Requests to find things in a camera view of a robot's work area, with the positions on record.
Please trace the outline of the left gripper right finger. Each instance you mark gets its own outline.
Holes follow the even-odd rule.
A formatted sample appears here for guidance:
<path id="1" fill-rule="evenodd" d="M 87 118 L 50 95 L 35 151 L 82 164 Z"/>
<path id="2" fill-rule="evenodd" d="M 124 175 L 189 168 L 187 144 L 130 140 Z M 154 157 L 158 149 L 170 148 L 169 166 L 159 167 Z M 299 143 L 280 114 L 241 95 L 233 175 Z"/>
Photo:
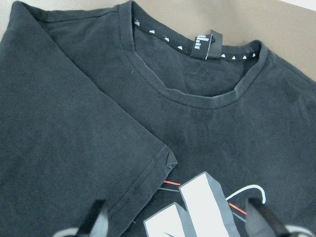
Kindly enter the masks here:
<path id="1" fill-rule="evenodd" d="M 287 237 L 285 225 L 258 198 L 246 202 L 245 229 L 249 237 Z"/>

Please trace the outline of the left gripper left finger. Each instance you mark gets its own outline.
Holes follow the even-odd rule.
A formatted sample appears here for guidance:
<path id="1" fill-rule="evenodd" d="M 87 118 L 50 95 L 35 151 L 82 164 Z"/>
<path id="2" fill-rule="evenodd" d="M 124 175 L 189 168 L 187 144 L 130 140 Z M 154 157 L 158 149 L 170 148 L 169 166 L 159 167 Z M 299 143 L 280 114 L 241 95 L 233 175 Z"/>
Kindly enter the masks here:
<path id="1" fill-rule="evenodd" d="M 105 199 L 96 199 L 81 223 L 79 237 L 106 237 L 109 230 L 109 217 Z"/>

